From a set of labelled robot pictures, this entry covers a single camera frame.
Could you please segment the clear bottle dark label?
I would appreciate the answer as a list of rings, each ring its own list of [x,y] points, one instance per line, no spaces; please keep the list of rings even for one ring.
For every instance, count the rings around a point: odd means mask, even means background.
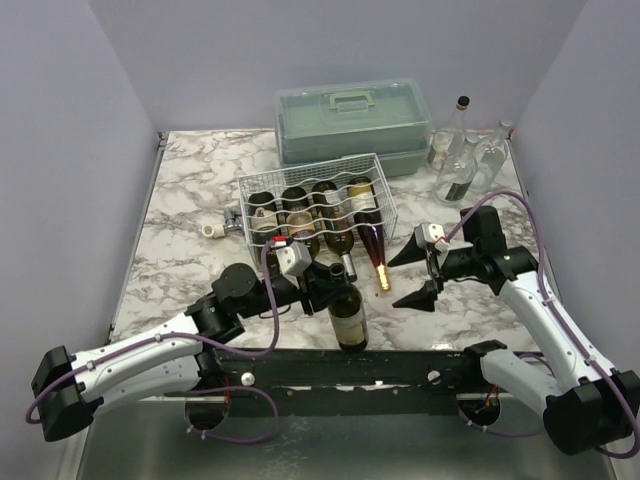
[[[457,205],[466,196],[478,170],[475,149],[479,140],[477,133],[468,133],[462,148],[443,161],[432,188],[440,203]]]

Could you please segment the clear bottle cream label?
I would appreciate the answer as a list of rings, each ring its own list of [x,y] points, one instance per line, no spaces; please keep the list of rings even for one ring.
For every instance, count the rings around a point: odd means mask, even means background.
[[[465,115],[469,104],[468,96],[460,96],[449,119],[435,130],[426,159],[427,165],[434,171],[440,169],[447,156],[462,147],[467,133]]]

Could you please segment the clear bottle silver cap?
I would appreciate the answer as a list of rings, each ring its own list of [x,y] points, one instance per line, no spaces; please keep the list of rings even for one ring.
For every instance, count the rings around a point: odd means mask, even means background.
[[[474,156],[478,164],[477,172],[471,183],[471,189],[485,193],[497,177],[504,165],[509,148],[507,139],[514,124],[507,119],[499,122],[493,133],[485,136],[478,143]]]

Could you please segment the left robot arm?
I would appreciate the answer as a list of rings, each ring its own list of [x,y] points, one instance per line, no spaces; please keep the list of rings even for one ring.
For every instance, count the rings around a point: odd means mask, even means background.
[[[249,265],[234,263],[208,294],[150,330],[77,353],[65,346],[48,350],[31,380],[34,400],[25,420],[55,442],[129,402],[168,393],[212,394],[222,380],[216,351],[258,358],[278,343],[280,328],[275,326],[271,343],[262,350],[230,346],[243,334],[243,320],[295,303],[312,315],[346,298],[351,288],[338,264],[314,262],[291,283],[280,273],[257,275]]]

